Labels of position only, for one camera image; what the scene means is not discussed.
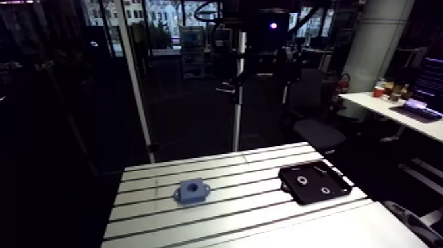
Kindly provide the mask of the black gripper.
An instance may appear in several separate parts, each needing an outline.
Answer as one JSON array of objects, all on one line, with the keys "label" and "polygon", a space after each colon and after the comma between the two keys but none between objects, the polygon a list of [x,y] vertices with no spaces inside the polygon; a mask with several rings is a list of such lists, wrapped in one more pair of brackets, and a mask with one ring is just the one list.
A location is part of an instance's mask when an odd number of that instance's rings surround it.
[{"label": "black gripper", "polygon": [[290,12],[286,9],[259,9],[252,21],[252,48],[274,51],[282,48],[289,31]]}]

